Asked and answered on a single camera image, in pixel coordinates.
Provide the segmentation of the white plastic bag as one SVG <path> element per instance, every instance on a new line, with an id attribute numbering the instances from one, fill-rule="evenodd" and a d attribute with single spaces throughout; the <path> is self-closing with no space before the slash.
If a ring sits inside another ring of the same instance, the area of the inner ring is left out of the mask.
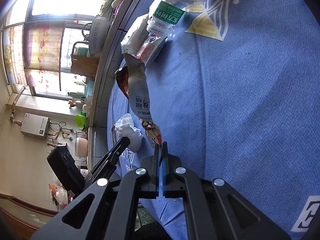
<path id="1" fill-rule="evenodd" d="M 143 135 L 141 130 L 136 128 L 133 122 L 133 118 L 130 113 L 124 114 L 115 123 L 115 131 L 118 133 L 120 139 L 122 137 L 128 137 L 130 143 L 128 149 L 133 153 L 137 153 L 141 147 Z"/>

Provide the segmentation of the grey printed snack wrapper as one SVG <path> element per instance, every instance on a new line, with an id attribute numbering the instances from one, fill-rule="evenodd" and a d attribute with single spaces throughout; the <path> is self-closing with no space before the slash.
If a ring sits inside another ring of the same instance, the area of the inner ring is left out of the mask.
<path id="1" fill-rule="evenodd" d="M 153 122 L 150 112 L 150 98 L 145 75 L 145 64 L 140 59 L 124 53 L 125 64 L 115 72 L 119 89 L 130 103 L 131 110 L 138 117 L 151 146 L 162 144 L 159 127 Z"/>

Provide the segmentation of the red snack wrapper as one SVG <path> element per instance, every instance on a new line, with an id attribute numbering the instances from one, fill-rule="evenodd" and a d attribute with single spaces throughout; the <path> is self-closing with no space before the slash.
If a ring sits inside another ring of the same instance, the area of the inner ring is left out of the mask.
<path id="1" fill-rule="evenodd" d="M 148 20 L 148 14 L 137 17 L 120 42 L 123 55 L 127 53 L 134 56 L 146 67 L 155 61 L 166 42 L 166 37 L 154 36 L 147 31 Z"/>

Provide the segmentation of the clear plastic water bottle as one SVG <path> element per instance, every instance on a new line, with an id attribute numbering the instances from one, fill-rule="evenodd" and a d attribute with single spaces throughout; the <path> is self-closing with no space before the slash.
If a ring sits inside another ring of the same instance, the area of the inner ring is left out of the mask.
<path id="1" fill-rule="evenodd" d="M 146 30 L 152 36 L 167 37 L 184 14 L 185 0 L 154 0 L 149 7 Z"/>

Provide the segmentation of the kitchen counter with cabinets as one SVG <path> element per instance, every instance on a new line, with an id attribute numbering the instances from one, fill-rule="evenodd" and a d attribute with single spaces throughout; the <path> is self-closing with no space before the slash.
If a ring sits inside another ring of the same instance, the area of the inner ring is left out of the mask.
<path id="1" fill-rule="evenodd" d="M 90 170 L 107 153 L 107 111 L 115 75 L 123 60 L 120 42 L 134 20 L 149 11 L 154 0 L 123 0 L 108 32 L 94 83 L 88 129 L 87 167 Z"/>

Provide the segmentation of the pink white electric kettle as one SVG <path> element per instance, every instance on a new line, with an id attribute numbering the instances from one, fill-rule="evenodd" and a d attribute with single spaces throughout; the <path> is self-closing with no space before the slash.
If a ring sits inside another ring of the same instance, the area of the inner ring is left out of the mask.
<path id="1" fill-rule="evenodd" d="M 85 158 L 88 156 L 87 132 L 76 131 L 75 133 L 75 156 Z"/>

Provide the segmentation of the smartphone in red case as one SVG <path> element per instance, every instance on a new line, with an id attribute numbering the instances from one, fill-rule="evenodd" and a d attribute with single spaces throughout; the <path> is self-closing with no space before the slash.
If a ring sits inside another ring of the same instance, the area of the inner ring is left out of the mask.
<path id="1" fill-rule="evenodd" d="M 112 127 L 111 127 L 111 137 L 112 137 L 112 144 L 114 146 L 116 144 L 116 142 L 117 142 L 115 124 L 113 124 Z"/>

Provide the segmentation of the black plastic crate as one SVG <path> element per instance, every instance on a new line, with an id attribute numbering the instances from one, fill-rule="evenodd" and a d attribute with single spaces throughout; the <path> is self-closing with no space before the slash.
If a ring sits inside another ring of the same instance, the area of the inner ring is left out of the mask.
<path id="1" fill-rule="evenodd" d="M 67 146 L 56 146 L 51 150 L 47 161 L 52 171 L 67 191 L 71 191 L 75 197 L 83 192 L 85 179 Z"/>

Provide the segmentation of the green plastic cup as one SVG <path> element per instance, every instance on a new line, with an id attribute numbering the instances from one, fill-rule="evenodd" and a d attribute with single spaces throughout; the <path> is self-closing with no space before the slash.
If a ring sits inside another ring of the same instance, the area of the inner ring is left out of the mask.
<path id="1" fill-rule="evenodd" d="M 86 127 L 87 119 L 84 115 L 78 114 L 75 116 L 75 121 L 80 130 L 83 130 Z"/>

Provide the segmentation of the wooden cutting board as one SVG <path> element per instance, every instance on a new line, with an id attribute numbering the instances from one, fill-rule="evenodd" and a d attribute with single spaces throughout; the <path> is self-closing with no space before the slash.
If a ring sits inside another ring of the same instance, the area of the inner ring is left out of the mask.
<path id="1" fill-rule="evenodd" d="M 71 73 L 95 78 L 97 74 L 99 60 L 93 57 L 73 55 Z"/>

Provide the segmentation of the blue patterned tablecloth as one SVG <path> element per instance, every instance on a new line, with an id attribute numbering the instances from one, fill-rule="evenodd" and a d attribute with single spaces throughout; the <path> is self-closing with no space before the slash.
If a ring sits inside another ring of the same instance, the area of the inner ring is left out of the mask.
<path id="1" fill-rule="evenodd" d="M 319 212 L 319 23 L 306 3 L 194 3 L 145 75 L 169 152 L 302 239 Z"/>

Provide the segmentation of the chrome sink faucet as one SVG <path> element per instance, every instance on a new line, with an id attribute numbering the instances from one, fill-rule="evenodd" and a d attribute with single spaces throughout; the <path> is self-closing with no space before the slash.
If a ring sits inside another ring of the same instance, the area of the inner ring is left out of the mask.
<path id="1" fill-rule="evenodd" d="M 81 29 L 81 34 L 84 39 L 73 44 L 71 53 L 72 62 L 77 61 L 77 59 L 75 58 L 76 56 L 89 57 L 89 35 L 91 26 L 92 22 L 86 23 Z"/>

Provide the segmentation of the white enamel basin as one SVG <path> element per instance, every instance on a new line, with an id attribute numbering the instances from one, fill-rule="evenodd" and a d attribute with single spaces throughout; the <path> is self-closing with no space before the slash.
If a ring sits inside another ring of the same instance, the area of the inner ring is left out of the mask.
<path id="1" fill-rule="evenodd" d="M 89 53 L 91 56 L 102 52 L 111 22 L 108 18 L 95 16 L 89 31 Z"/>

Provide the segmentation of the white radish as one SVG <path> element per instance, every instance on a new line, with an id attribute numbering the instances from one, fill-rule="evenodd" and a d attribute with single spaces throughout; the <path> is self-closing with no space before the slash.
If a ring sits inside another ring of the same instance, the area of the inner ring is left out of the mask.
<path id="1" fill-rule="evenodd" d="M 118 7 L 121 3 L 122 3 L 123 0 L 114 0 L 111 4 L 111 7 L 113 9 L 116 9 L 116 7 Z"/>

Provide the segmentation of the white wall water heater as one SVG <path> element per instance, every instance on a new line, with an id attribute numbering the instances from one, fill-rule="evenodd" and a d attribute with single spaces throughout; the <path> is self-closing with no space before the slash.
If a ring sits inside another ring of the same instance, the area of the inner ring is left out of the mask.
<path id="1" fill-rule="evenodd" d="M 46 139 L 50 119 L 47 116 L 26 113 L 22 121 L 20 132 L 23 135 Z"/>

